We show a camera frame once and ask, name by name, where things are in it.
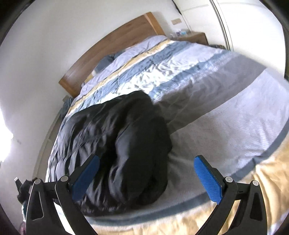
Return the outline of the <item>black puffer jacket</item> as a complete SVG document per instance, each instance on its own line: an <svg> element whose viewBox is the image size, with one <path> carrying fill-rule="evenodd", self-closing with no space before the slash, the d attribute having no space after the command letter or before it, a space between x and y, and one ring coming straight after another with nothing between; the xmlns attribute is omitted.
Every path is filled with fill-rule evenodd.
<svg viewBox="0 0 289 235"><path fill-rule="evenodd" d="M172 149L164 118L143 91L92 105L64 121L48 159L47 181L70 175L95 155L100 167L77 203L86 216L154 203L167 187Z"/></svg>

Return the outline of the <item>striped blue white duvet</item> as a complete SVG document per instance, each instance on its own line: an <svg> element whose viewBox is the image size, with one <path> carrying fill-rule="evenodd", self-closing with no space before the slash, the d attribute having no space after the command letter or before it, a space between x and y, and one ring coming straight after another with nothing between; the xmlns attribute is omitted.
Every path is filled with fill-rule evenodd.
<svg viewBox="0 0 289 235"><path fill-rule="evenodd" d="M64 122L133 91L148 94L172 143L166 191L148 206L88 221L100 234L195 234L214 208L193 167L202 154L236 181L258 181L276 234L288 215L288 82L236 52L153 36L81 84Z"/></svg>

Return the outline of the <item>grey cloth beside bed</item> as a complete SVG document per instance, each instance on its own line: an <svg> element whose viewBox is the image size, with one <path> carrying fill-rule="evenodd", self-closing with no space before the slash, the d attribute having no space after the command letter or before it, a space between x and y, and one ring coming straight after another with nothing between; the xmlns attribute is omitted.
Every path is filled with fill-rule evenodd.
<svg viewBox="0 0 289 235"><path fill-rule="evenodd" d="M62 106L62 108L60 110L61 119L64 119L64 117L68 113L68 110L70 109L73 100L74 99L72 97L65 98L63 106Z"/></svg>

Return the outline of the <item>striped pillow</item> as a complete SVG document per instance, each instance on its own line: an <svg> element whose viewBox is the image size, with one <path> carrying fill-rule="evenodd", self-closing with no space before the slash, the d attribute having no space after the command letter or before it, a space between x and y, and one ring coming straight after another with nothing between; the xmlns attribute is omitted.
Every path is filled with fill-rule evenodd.
<svg viewBox="0 0 289 235"><path fill-rule="evenodd" d="M109 54L104 56L99 63L96 65L96 67L92 70L92 72L88 75L88 77L85 79L85 81L82 83L81 86L84 86L86 83L88 83L94 76L99 74L101 71L103 71L106 67L108 67L118 56L120 56L122 53L124 53L124 50L121 50L115 54Z"/></svg>

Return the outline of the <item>wooden nightstand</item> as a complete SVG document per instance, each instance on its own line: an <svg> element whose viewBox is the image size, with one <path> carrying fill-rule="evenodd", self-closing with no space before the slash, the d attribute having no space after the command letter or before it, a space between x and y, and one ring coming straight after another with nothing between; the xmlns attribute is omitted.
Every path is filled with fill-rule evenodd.
<svg viewBox="0 0 289 235"><path fill-rule="evenodd" d="M189 32L186 35L181 35L175 38L172 38L174 41L187 41L190 43L197 43L208 46L208 40L204 32Z"/></svg>

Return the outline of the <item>white wardrobe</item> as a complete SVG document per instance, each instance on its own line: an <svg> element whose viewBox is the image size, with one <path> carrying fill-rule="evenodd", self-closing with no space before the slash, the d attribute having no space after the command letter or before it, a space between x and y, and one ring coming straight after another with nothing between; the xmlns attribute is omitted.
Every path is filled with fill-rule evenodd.
<svg viewBox="0 0 289 235"><path fill-rule="evenodd" d="M175 1L187 26L218 44L275 69L286 70L281 23L260 1Z"/></svg>

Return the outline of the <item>wooden headboard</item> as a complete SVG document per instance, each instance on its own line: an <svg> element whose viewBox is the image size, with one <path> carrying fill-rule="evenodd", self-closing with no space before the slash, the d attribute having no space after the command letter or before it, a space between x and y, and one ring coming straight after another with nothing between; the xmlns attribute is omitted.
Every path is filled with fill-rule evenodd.
<svg viewBox="0 0 289 235"><path fill-rule="evenodd" d="M70 96L77 97L81 84L104 56L115 54L155 35L165 35L165 32L152 12L130 20L87 50L59 80L59 85Z"/></svg>

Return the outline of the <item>beige wall switch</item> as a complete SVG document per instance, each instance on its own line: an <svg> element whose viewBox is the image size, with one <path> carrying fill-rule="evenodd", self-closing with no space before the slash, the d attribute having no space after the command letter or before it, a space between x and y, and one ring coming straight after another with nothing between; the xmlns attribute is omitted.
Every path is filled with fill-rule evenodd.
<svg viewBox="0 0 289 235"><path fill-rule="evenodd" d="M181 22L182 22L182 21L181 21L180 18L177 18L177 19L171 20L171 23L172 23L173 25L180 24Z"/></svg>

